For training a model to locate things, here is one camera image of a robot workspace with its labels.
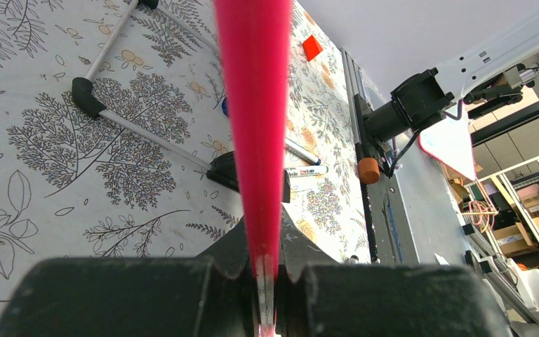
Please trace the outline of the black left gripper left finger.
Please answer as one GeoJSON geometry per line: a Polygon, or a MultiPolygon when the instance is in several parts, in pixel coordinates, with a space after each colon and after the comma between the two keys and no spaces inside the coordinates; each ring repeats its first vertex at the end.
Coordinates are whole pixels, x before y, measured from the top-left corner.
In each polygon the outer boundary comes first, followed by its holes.
{"type": "Polygon", "coordinates": [[[193,258],[52,258],[22,279],[0,336],[254,336],[245,226],[193,258]]]}

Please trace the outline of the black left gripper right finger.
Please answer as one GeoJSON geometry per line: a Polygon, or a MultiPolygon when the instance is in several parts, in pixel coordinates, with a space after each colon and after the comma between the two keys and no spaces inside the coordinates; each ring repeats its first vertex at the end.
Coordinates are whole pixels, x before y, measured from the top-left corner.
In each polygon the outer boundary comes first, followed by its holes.
{"type": "Polygon", "coordinates": [[[491,291],[457,265],[344,264],[281,214],[282,336],[510,336],[491,291]]]}

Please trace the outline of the pink framed whiteboard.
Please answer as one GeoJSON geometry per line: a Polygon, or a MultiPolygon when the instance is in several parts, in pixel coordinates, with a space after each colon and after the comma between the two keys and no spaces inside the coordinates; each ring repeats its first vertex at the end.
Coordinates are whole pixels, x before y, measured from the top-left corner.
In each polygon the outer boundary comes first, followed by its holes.
{"type": "Polygon", "coordinates": [[[216,1],[237,180],[256,282],[259,332],[275,332],[279,268],[290,1],[216,1]]]}

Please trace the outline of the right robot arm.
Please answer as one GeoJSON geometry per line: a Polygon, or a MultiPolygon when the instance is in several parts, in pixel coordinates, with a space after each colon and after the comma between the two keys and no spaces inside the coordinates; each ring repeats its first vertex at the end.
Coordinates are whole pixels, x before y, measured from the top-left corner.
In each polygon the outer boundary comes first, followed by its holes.
{"type": "Polygon", "coordinates": [[[362,142],[384,143],[411,129],[424,131],[445,118],[445,110],[503,74],[510,88],[535,84],[539,90],[539,10],[484,39],[459,56],[414,74],[371,111],[354,97],[362,142]]]}

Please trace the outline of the black whiteboard foot left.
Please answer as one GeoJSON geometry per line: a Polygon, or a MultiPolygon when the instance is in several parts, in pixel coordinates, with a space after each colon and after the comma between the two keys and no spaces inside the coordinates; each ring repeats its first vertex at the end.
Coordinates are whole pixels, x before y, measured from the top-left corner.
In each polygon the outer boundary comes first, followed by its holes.
{"type": "MultiPolygon", "coordinates": [[[[215,158],[210,165],[211,168],[207,170],[206,173],[206,177],[208,179],[235,192],[239,192],[236,162],[234,160],[233,151],[226,154],[221,154],[219,157],[215,158]]],[[[284,169],[283,185],[282,202],[289,203],[291,201],[291,184],[290,177],[286,169],[284,169]]]]}

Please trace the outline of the white whiteboard stand tube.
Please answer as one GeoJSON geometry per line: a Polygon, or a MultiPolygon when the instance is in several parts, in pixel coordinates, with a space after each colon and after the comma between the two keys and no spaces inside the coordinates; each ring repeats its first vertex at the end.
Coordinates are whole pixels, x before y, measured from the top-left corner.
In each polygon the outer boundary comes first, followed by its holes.
{"type": "Polygon", "coordinates": [[[130,80],[128,89],[123,89],[117,81],[98,78],[95,74],[126,23],[131,21],[146,29],[145,37],[167,66],[192,57],[200,48],[207,48],[213,56],[211,64],[218,73],[210,79],[210,84],[216,98],[222,100],[225,93],[218,88],[223,82],[218,43],[214,36],[203,34],[208,25],[200,20],[197,10],[200,4],[200,1],[129,1],[88,74],[73,79],[74,104],[87,117],[106,119],[118,130],[108,146],[101,149],[108,152],[111,159],[120,153],[124,135],[132,133],[139,140],[150,141],[192,162],[205,173],[213,170],[213,163],[182,148],[191,136],[190,126],[196,122],[195,118],[187,120],[184,115],[195,113],[192,100],[209,97],[201,87],[194,88],[188,83],[183,88],[161,74],[139,71],[130,80]]]}

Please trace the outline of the black capped marker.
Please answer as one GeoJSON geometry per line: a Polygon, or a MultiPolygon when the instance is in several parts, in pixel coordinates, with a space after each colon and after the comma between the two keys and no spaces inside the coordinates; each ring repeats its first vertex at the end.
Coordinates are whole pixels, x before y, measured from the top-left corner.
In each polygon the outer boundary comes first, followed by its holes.
{"type": "Polygon", "coordinates": [[[285,168],[285,172],[290,178],[321,176],[328,173],[328,167],[324,165],[296,166],[285,168]]]}

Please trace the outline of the blue capped marker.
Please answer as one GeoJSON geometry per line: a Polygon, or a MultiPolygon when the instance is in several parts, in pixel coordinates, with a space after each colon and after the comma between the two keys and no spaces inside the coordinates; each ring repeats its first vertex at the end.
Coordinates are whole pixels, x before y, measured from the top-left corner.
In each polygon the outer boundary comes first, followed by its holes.
{"type": "Polygon", "coordinates": [[[229,110],[228,110],[228,103],[227,103],[227,97],[225,96],[223,99],[222,99],[222,102],[221,102],[221,109],[222,109],[222,113],[227,117],[229,115],[229,110]]]}

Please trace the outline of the cardboard boxes on shelf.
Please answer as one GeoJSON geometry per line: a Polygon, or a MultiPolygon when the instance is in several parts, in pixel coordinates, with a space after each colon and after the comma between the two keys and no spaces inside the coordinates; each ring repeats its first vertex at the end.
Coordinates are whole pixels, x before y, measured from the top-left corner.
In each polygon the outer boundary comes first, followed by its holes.
{"type": "Polygon", "coordinates": [[[493,235],[502,254],[522,270],[539,269],[539,183],[517,190],[517,199],[500,182],[486,183],[498,214],[493,235]]]}

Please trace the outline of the red triangular block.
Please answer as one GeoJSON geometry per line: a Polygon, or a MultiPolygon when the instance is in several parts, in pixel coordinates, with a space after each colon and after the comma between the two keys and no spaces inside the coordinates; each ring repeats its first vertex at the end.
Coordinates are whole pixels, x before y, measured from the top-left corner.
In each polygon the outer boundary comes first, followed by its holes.
{"type": "Polygon", "coordinates": [[[302,42],[302,48],[308,62],[315,59],[324,50],[314,35],[310,35],[302,42]]]}

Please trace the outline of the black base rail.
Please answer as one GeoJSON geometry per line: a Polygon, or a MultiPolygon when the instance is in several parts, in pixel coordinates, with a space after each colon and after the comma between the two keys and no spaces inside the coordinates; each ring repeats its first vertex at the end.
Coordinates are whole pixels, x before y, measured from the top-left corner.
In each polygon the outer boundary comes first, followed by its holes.
{"type": "Polygon", "coordinates": [[[372,264],[417,265],[420,260],[411,235],[399,183],[394,176],[389,175],[394,153],[388,143],[371,137],[364,126],[364,117],[373,111],[371,95],[375,91],[373,89],[366,91],[361,67],[345,48],[341,47],[340,52],[356,161],[372,157],[377,160],[380,167],[378,182],[365,185],[359,180],[369,260],[372,264]]]}

